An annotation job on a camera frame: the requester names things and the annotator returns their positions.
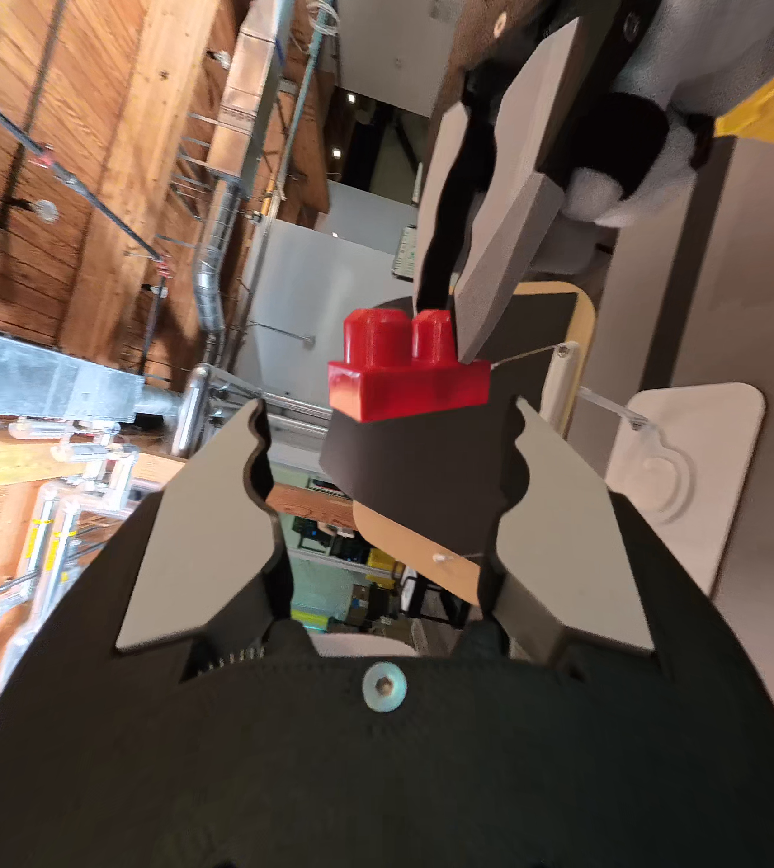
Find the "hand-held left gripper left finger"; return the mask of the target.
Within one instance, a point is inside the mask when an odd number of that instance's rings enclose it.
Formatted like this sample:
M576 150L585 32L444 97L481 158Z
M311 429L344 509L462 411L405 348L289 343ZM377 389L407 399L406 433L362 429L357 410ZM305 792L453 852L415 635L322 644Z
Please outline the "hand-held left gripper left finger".
M264 401L252 399L164 487L118 650L194 638L239 653L290 617L293 573L266 502L270 445Z

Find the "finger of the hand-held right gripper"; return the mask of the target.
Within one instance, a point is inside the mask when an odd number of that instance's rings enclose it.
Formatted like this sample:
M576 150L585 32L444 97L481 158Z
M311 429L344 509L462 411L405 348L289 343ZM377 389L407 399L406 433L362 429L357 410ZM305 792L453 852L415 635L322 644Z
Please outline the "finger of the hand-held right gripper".
M489 102L458 102L440 122L417 219L414 310L455 320L454 277L465 267L472 225L496 162Z
M471 225L468 257L457 284L462 363L476 357L495 329L564 199L562 188L538 163L552 142L547 129L564 86L576 83L584 29L576 17L545 38L501 98L494 172Z

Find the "person's right hand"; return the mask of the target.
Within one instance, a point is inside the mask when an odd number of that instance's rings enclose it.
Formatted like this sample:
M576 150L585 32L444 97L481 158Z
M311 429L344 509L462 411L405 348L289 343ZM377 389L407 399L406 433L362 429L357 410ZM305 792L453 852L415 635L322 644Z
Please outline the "person's right hand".
M599 143L562 204L574 222L622 229L695 181L715 121L774 77L774 1L661 2L595 108Z

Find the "black sheet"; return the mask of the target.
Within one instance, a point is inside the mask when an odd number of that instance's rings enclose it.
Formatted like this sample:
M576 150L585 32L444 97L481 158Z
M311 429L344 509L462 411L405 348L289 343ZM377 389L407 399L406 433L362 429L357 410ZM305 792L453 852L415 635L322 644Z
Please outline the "black sheet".
M540 409L553 353L542 348L566 339L575 308L576 292L517 292L479 353L496 364L488 404L368 424L335 410L322 469L356 503L479 563L529 484L515 400Z

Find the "silver ventilation ducts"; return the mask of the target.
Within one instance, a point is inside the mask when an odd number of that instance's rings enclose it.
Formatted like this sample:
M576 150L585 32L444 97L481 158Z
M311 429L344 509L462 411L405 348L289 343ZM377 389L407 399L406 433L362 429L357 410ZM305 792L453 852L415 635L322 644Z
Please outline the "silver ventilation ducts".
M135 475L181 461L281 215L302 2L0 2L0 695Z

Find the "red toy brick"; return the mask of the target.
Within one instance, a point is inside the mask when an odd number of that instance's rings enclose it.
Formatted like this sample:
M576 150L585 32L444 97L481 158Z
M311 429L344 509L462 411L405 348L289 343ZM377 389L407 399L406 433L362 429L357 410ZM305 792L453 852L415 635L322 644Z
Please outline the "red toy brick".
M485 360L459 361L448 310L358 309L328 364L329 406L361 424L483 406L490 374Z

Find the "handwritten whiteboard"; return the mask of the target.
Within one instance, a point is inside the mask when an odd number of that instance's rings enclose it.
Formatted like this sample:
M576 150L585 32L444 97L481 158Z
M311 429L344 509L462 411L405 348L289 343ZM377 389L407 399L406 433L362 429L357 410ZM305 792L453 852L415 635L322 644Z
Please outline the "handwritten whiteboard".
M405 281L414 280L416 244L417 227L406 226L403 228L392 263L391 274L394 278Z

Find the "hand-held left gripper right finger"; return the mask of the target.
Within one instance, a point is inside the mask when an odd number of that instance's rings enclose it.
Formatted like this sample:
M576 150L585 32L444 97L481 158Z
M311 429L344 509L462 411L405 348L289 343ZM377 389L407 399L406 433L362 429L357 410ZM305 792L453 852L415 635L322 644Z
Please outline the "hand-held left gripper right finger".
M496 521L481 559L478 598L536 664L588 643L653 655L651 629L610 491L519 396L507 455L528 475L520 500Z

